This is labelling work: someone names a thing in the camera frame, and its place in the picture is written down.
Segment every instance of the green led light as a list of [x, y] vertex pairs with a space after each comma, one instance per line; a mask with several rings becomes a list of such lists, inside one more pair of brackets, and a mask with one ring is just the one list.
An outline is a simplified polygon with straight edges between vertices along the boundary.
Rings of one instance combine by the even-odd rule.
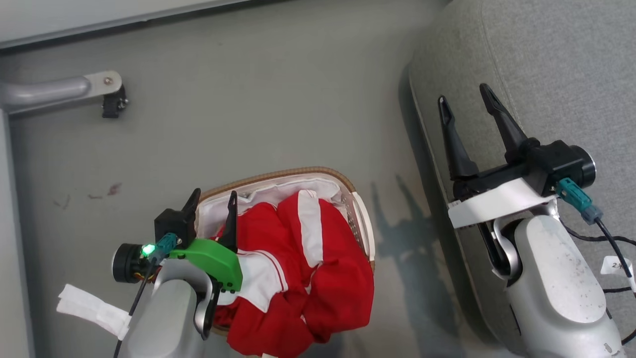
[[148, 257], [148, 255], [152, 254], [155, 251], [155, 246], [153, 244], [144, 245], [141, 247], [141, 254], [143, 256]]

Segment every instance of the red fabric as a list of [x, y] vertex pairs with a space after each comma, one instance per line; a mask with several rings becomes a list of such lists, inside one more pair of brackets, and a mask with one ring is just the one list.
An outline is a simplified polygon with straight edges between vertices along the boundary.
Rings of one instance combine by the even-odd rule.
[[298, 193], [283, 200], [278, 209], [261, 203], [238, 217], [238, 248], [272, 254], [288, 286], [271, 297], [266, 312], [248, 297], [217, 307], [214, 323], [231, 324], [228, 343], [239, 353], [296, 357], [313, 342], [329, 341], [332, 333], [369, 323], [371, 267], [342, 214], [323, 200], [319, 209], [314, 220], [321, 223], [323, 262], [317, 268], [305, 258]]

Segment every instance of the white strap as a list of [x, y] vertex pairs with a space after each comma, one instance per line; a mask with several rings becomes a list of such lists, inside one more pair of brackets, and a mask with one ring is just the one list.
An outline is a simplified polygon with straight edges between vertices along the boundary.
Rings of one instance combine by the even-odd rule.
[[555, 197], [542, 197], [523, 178], [517, 178], [470, 199], [451, 203], [448, 217], [453, 227], [458, 229], [520, 213]]
[[58, 297], [61, 298], [57, 305], [58, 312], [96, 323], [117, 336], [120, 341], [126, 337], [131, 319], [128, 312], [69, 284], [64, 286]]

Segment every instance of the green 3d-printed part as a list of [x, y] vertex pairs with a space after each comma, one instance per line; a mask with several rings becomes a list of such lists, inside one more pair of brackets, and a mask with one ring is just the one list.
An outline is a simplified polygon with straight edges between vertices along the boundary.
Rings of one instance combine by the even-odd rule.
[[226, 290], [240, 291], [243, 273], [239, 257], [230, 249], [214, 240], [196, 239], [186, 249], [174, 249], [171, 259], [187, 259], [223, 284]]

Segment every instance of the white velcro strap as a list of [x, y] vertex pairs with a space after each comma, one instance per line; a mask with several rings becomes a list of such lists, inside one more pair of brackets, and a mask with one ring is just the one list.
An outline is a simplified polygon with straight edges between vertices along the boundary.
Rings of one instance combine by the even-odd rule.
[[122, 341], [128, 333], [131, 316], [79, 288], [67, 284], [60, 293], [57, 311], [98, 324]]

